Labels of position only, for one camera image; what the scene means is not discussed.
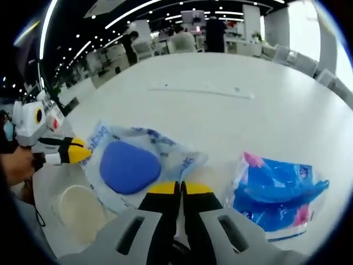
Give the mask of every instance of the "white chair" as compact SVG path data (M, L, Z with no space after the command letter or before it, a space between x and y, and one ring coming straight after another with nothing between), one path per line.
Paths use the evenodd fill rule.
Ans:
M335 81L337 77L331 73L329 70L324 69L317 77L316 81L318 81L320 84L329 87L332 82Z
M139 61L154 56L154 52L151 48L151 43L149 42L144 41L141 43L133 44L132 48L134 49Z
M318 68L318 63L305 55L297 53L292 68L313 77Z
M331 89L333 92L335 92L337 94L337 96L339 96L341 99L344 100L344 102L347 103L347 98L349 96L349 94L351 94L352 92L346 87L346 85L344 85L342 83L341 80L339 80L339 78L336 78L334 80L334 82L332 82L330 84L330 86L328 87L329 89Z
M203 35L196 36L196 49L205 51L205 41Z
M286 65L290 51L291 50L287 47L278 46L272 62L279 63L280 65Z

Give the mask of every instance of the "black ceiling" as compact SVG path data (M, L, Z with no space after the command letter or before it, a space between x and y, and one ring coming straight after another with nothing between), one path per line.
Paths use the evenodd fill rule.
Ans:
M68 63L83 45L87 43L87 41L92 41L91 45L94 45L96 48L101 44L106 44L108 39L116 38L118 33L124 31L124 27L128 20L132 22L137 19L149 19L150 27L152 31L154 31L170 26L170 22L164 20L167 13L170 15L177 15L180 14L181 10L191 10L193 8L213 13L214 11L219 10L220 7L222 7L223 11L242 12L243 4L253 4L253 1L189 0L184 1L184 4L180 5L180 0L162 0L134 12L114 24L108 30L105 30L105 26L114 19L126 13L128 10L147 2L147 0L126 0L110 13L97 15L95 19L83 18L96 1L97 0L58 0L50 20L44 51L43 67L45 68L45 74L48 77L53 76L55 69L60 63L64 66L62 69L66 69ZM281 4L275 0L258 0L257 2L258 7L260 7L261 15L265 15L267 12L273 12L287 6L286 4ZM14 19L15 23L9 26L10 31L6 37L8 44L13 43L15 36L19 33L24 24L34 15L40 13L41 24L43 23L45 10L50 1L31 0L30 3L30 8L16 9L18 12L16 20ZM239 18L240 16L227 15L227 17ZM40 40L41 24L37 26L34 31L36 34L34 46L37 46L37 49ZM33 50L34 52L32 52L31 56L35 56L36 50ZM1 71L1 75L8 72L6 69L4 70Z

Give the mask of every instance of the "white wall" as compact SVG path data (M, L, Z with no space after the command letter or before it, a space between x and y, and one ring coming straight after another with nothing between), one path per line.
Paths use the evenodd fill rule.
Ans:
M86 55L87 64L89 70L94 73L102 68L101 61L99 60L99 55L97 52L90 52Z
M289 4L290 49L320 61L320 26L317 12L310 2Z
M318 17L318 21L321 38L319 69L323 70L326 68L331 73L335 73L337 63L336 37L332 31L327 28L327 24L322 20L321 17Z
M290 27L288 8L278 10L264 17L265 37L272 45L290 46Z
M245 23L245 39L253 40L252 34L261 31L260 26L260 8L257 6L243 5L244 23Z

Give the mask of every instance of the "plastic packaging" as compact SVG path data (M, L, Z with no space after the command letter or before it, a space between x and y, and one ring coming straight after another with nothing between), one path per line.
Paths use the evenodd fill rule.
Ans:
M279 162L244 152L235 179L226 191L225 206L233 207L261 226L269 241L306 232L320 205L311 203L325 189L312 166Z
M101 177L100 165L104 151L114 141L123 141L144 149L157 158L161 164L161 173L151 185L160 182L182 181L193 170L203 166L208 159L206 154L191 151L155 130L110 126L99 122L85 145L92 151L92 156L80 164L95 195L106 207L117 214L127 208L138 208L150 185L132 195L120 194L108 187Z

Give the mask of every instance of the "desk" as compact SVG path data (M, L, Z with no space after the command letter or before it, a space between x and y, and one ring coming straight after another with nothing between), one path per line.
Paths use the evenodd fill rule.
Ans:
M213 89L230 93L235 87L254 93L254 99L150 91ZM269 61L213 53L147 59L94 91L70 113L68 121L76 135L85 139L100 118L122 126L154 128L208 153L205 168L189 179L208 184L219 198L232 179L234 161L244 150L313 165L330 180L325 205L305 234L276 243L283 249L306 254L315 251L340 219L351 193L353 112L314 79ZM50 210L45 203L48 190L53 190L46 185L67 185L68 179L70 184L85 182L74 173L71 177L34 177L35 199L45 220ZM68 253L68 239L59 234L59 228L48 224L44 233L55 254Z

